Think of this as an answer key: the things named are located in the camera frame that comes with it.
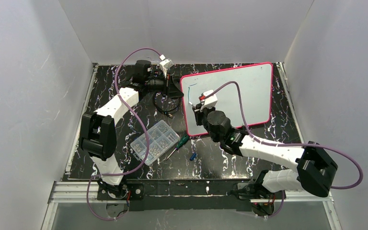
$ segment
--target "marble surface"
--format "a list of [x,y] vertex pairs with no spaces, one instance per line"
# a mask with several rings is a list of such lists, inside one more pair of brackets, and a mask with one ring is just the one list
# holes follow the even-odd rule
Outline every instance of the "marble surface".
[[[173,77],[180,77],[217,69],[226,69],[246,64],[195,64],[175,65],[171,68]],[[100,66],[96,74],[89,98],[87,111],[94,111],[105,105],[115,94],[114,74],[117,66]],[[132,74],[133,66],[122,68],[118,85]],[[259,137],[285,143],[299,143],[300,138],[290,110],[286,94],[279,73],[274,65],[272,87],[271,119],[269,122],[253,126],[253,133]],[[147,128],[152,127],[159,120],[166,121],[180,136],[185,134],[184,112],[180,107],[168,118],[157,112],[151,97],[146,95],[134,108]],[[172,108],[176,101],[157,97],[158,104],[165,108]],[[117,147],[115,157],[119,166],[124,170],[135,168],[139,161],[132,155],[130,143],[141,134],[143,130],[139,122],[131,113],[126,113],[116,125]],[[189,158],[192,152],[197,153],[194,161]],[[188,141],[170,159],[164,160],[168,151],[151,166],[144,165],[142,169],[125,176],[127,179],[235,179],[257,177],[261,170],[280,170],[282,166],[260,160],[253,157],[232,156],[223,152],[218,143],[211,141],[209,137],[197,137]],[[88,180],[91,175],[97,174],[98,169],[87,154],[78,152],[77,148],[72,160],[70,174],[64,179]]]

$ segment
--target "black marble table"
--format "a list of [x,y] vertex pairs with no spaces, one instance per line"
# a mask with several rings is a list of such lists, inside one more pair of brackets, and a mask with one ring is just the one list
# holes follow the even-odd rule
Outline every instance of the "black marble table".
[[[170,69],[171,74],[180,77],[217,69],[227,69],[246,64],[195,64],[175,65]],[[100,66],[96,74],[89,98],[87,111],[95,111],[111,100],[115,94],[114,74],[117,66]],[[133,66],[125,66],[121,70],[118,85],[125,81],[133,71]],[[278,70],[274,65],[272,87],[271,120],[263,125],[253,126],[253,133],[259,137],[285,143],[299,143],[299,134],[290,110]],[[164,120],[180,136],[185,134],[184,112],[180,107],[173,114],[173,118],[157,112],[152,103],[153,94],[146,95],[134,110],[143,120],[147,128]],[[172,107],[176,101],[168,101],[158,95],[158,104],[165,108]],[[116,125],[117,147],[115,157],[124,171],[135,168],[139,161],[133,156],[130,143],[143,134],[139,122],[131,113],[126,113]],[[194,161],[189,158],[192,152],[197,153]],[[232,156],[223,152],[218,143],[209,137],[197,137],[188,141],[170,159],[164,160],[166,154],[155,161],[151,166],[144,165],[142,169],[125,176],[127,179],[246,179],[255,178],[261,170],[280,170],[281,166],[253,157]],[[88,180],[98,170],[87,154],[78,152],[77,148],[72,160],[71,170],[65,180]]]

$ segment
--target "screwdriver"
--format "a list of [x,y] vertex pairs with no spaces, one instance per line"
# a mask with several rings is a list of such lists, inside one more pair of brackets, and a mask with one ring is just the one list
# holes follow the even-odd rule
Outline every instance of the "screwdriver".
[[181,148],[181,146],[183,146],[185,143],[187,143],[187,141],[190,139],[190,137],[188,135],[183,136],[180,141],[177,143],[177,145],[175,146],[175,149],[170,153],[170,155],[166,158],[166,160],[168,160],[171,155],[179,148]]

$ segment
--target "white wall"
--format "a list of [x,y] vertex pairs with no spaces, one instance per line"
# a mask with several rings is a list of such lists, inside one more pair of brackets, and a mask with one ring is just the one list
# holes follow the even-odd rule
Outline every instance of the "white wall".
[[[60,0],[60,3],[90,59],[100,64],[117,64],[143,46],[157,49],[176,63],[284,61],[312,1]],[[157,58],[152,53],[148,56]]]
[[[304,139],[348,152],[364,180],[332,190],[343,229],[368,229],[368,1],[316,0],[286,58],[291,98]],[[332,154],[334,185],[356,181],[357,170]]]
[[91,73],[57,0],[0,1],[0,230],[40,229]]

